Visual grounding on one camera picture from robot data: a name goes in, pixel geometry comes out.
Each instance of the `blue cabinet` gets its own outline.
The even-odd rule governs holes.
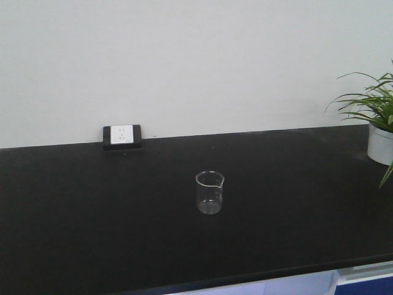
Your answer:
[[[393,295],[393,277],[340,285],[335,295]]]

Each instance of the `black table surface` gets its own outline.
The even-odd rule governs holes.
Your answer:
[[[366,125],[0,150],[0,294],[166,294],[393,260]],[[225,176],[222,211],[195,175]]]

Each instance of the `white flower pot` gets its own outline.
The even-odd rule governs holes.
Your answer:
[[[393,161],[393,133],[369,124],[367,155],[374,161],[389,166]]]

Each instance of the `glass beaker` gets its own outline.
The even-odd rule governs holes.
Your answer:
[[[217,171],[196,175],[196,205],[203,214],[212,215],[221,210],[224,177]]]

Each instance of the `power socket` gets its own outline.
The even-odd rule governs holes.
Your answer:
[[[133,143],[134,131],[132,125],[111,126],[111,144]]]
[[[105,126],[103,135],[105,151],[142,148],[140,125]]]

